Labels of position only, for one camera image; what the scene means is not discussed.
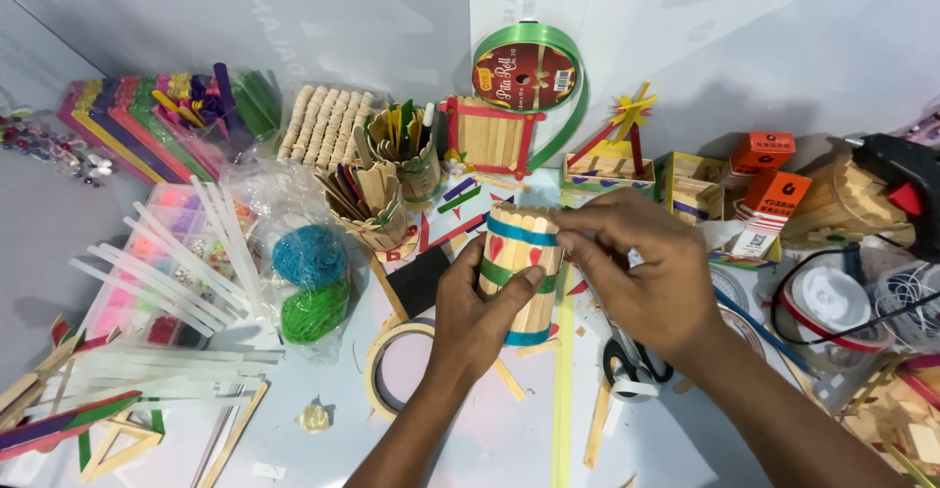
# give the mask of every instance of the right hand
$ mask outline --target right hand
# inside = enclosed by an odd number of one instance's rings
[[[673,366],[697,356],[696,339],[727,328],[711,288],[705,242],[692,226],[633,189],[556,213],[558,244],[631,338]],[[594,241],[585,232],[596,232]],[[643,264],[629,268],[631,248]]]

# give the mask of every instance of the red heart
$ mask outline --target red heart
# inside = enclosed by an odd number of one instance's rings
[[[496,261],[496,256],[503,250],[503,237],[490,235],[490,260]]]

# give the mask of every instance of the black scissors handle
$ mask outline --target black scissors handle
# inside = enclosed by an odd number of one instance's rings
[[[627,376],[630,377],[630,380],[634,382],[639,382],[639,376],[636,375],[636,367],[633,363],[630,363],[630,359],[627,356],[627,352],[623,351],[623,347],[617,342],[616,338],[610,338],[607,341],[607,344],[604,346],[604,375],[607,378],[607,383],[611,386],[614,386],[614,366],[613,360],[617,360],[623,365],[625,371],[627,371]],[[636,393],[628,392],[618,392],[623,398],[633,398],[636,396]]]
[[[643,365],[647,366],[650,374],[652,374],[652,379],[656,380],[657,384],[664,384],[672,379],[672,375],[675,373],[675,369],[672,365],[664,361],[663,373],[660,374],[656,371],[656,368],[652,366],[652,361],[650,361],[650,356],[647,354],[646,347],[643,346],[643,343],[634,341],[634,345],[636,345],[636,351],[640,353],[640,359],[643,360]]]

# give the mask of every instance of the purple popsicle stick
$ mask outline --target purple popsicle stick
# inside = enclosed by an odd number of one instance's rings
[[[444,193],[444,199],[450,202],[454,197],[457,196],[457,194],[463,193],[464,189],[473,185],[473,183],[474,183],[473,178],[467,178],[466,180],[461,182],[460,185],[458,185],[457,187],[454,187],[453,189]]]

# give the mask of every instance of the pencil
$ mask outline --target pencil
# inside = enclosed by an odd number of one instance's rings
[[[801,371],[805,372],[806,374],[816,378],[817,380],[820,378],[819,374],[816,374],[816,371],[814,371],[809,366],[809,364],[805,361],[805,359],[803,359],[803,357],[800,356],[800,354],[794,352],[793,349],[785,345],[783,341],[768,332],[767,329],[758,322],[758,320],[752,318],[750,314],[742,310],[741,307],[738,306],[736,302],[732,301],[730,297],[725,295],[722,290],[718,290],[714,287],[711,288],[714,290],[714,296],[718,299],[718,302],[721,302],[722,305],[724,305],[726,308],[744,318],[747,323],[754,327],[754,330],[757,331],[760,337],[764,338],[765,341],[770,343],[777,351],[780,352],[781,355],[792,361],[797,367],[800,368]]]

